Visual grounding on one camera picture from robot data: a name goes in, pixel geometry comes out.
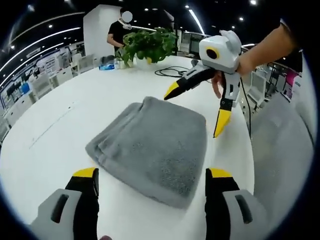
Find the white pillar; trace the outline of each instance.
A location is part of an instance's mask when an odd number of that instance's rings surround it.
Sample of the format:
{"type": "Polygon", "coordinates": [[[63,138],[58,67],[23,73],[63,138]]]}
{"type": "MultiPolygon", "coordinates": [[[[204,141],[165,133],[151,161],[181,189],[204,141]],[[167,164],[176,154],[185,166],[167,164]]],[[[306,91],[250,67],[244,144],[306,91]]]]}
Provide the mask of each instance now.
{"type": "Polygon", "coordinates": [[[114,46],[107,43],[109,28],[120,18],[120,7],[98,5],[83,18],[85,54],[100,59],[115,54],[114,46]]]}

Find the ceiling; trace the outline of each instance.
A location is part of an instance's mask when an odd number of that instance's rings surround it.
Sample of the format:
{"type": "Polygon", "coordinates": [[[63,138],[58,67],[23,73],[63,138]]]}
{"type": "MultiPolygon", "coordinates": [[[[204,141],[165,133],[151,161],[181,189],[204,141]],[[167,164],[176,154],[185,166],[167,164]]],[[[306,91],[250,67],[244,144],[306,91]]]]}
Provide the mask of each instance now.
{"type": "MultiPolygon", "coordinates": [[[[0,71],[0,82],[3,81],[4,74],[9,74],[20,64],[21,59],[26,58],[26,54],[39,47],[83,41],[83,17],[98,4],[126,6],[132,12],[133,19],[137,21],[133,25],[148,28],[166,25],[165,19],[168,18],[163,11],[166,10],[174,16],[179,28],[200,33],[198,25],[185,7],[188,5],[207,35],[216,35],[221,29],[231,30],[234,26],[232,30],[238,34],[242,44],[250,44],[260,42],[279,25],[280,21],[279,11],[273,5],[274,1],[256,2],[256,5],[252,5],[250,0],[22,0],[19,4],[14,1],[7,2],[8,12],[0,17],[0,68],[20,50],[35,41],[60,31],[81,28],[49,37],[28,48],[0,71]]],[[[279,62],[300,71],[300,59],[301,55],[296,52],[285,60],[280,59],[279,62]]]]}

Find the white flower pot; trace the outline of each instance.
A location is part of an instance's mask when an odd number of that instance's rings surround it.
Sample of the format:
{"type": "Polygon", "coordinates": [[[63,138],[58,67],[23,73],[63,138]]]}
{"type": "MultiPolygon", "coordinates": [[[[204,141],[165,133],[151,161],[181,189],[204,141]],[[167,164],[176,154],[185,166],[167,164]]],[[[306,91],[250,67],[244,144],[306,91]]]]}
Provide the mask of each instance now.
{"type": "Polygon", "coordinates": [[[133,68],[133,66],[134,66],[134,63],[131,60],[128,61],[129,66],[127,66],[123,60],[120,60],[117,63],[118,63],[118,65],[117,65],[116,69],[128,69],[128,68],[133,68]]]}
{"type": "Polygon", "coordinates": [[[145,71],[155,71],[157,70],[157,64],[156,63],[151,63],[151,61],[147,60],[146,58],[144,59],[139,59],[137,56],[135,57],[136,59],[136,67],[141,70],[145,71]]]}

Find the black cable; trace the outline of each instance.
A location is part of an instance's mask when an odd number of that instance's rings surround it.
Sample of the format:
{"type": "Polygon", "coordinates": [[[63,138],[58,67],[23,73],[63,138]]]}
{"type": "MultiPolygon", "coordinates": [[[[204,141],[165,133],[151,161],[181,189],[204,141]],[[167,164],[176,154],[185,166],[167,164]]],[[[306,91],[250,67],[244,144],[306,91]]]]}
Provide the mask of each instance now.
{"type": "Polygon", "coordinates": [[[154,73],[158,76],[162,76],[162,77],[172,77],[172,78],[181,78],[185,72],[189,70],[188,68],[186,67],[183,67],[183,66],[170,66],[170,67],[167,67],[167,68],[164,68],[164,69],[160,69],[160,70],[157,70],[155,71],[154,73]],[[166,74],[166,73],[163,73],[163,71],[176,71],[178,73],[178,75],[170,75],[170,74],[166,74]]]}
{"type": "Polygon", "coordinates": [[[247,94],[246,94],[246,91],[245,91],[244,83],[242,82],[242,77],[240,77],[240,80],[241,80],[243,94],[244,94],[244,97],[245,97],[245,100],[246,100],[246,103],[247,103],[248,109],[249,109],[249,136],[250,136],[250,139],[251,139],[251,109],[250,109],[249,101],[248,101],[247,94]]]}

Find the human arm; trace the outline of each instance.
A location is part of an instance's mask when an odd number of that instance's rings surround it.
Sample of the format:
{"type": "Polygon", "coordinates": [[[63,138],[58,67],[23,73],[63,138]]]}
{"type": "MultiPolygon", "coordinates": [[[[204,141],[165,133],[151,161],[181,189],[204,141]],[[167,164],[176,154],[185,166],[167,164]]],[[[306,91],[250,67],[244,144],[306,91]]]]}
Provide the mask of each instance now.
{"type": "Polygon", "coordinates": [[[108,37],[107,37],[107,39],[106,39],[106,42],[107,42],[108,44],[111,44],[112,46],[117,47],[117,48],[122,48],[122,47],[124,46],[123,44],[121,44],[121,43],[119,43],[119,42],[117,42],[117,41],[114,40],[114,34],[113,34],[113,33],[109,33],[109,34],[108,34],[108,37]]]}
{"type": "MultiPolygon", "coordinates": [[[[255,70],[257,66],[274,62],[289,55],[297,44],[286,26],[280,25],[264,38],[258,45],[239,57],[237,72],[243,76],[255,70]]],[[[213,91],[221,98],[218,84],[222,81],[222,73],[219,71],[212,78],[213,91]]]]}

